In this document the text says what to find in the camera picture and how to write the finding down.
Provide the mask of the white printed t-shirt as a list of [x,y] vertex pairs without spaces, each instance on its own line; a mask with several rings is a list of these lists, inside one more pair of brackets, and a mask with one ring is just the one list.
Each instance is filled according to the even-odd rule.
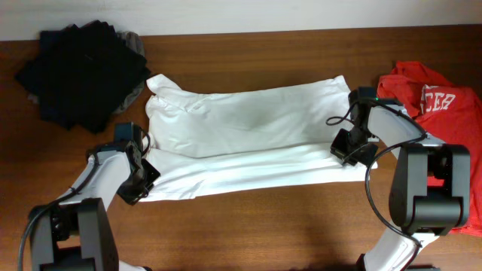
[[148,201],[365,176],[330,152],[339,129],[326,120],[348,108],[342,76],[244,93],[192,93],[164,75],[147,85],[147,160],[160,173]]

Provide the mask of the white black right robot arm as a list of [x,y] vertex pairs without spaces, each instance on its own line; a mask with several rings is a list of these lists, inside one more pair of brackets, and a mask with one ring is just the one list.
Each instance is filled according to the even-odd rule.
[[[416,256],[430,243],[465,225],[469,217],[470,154],[463,145],[449,145],[423,129],[397,99],[377,97],[372,87],[348,95],[342,117],[329,117],[340,129],[330,152],[343,165],[365,165],[365,193],[372,211],[386,229],[377,244],[361,254],[354,270],[413,270]],[[374,164],[391,153],[397,160],[385,219],[371,195]]]

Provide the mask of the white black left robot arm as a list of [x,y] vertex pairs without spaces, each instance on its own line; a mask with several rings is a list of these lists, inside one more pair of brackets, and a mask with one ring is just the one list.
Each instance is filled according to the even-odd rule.
[[107,210],[115,196],[133,206],[146,198],[160,173],[145,159],[146,131],[119,123],[112,142],[86,154],[87,165],[60,197],[34,207],[17,256],[23,269],[30,248],[33,270],[135,270],[120,260]]

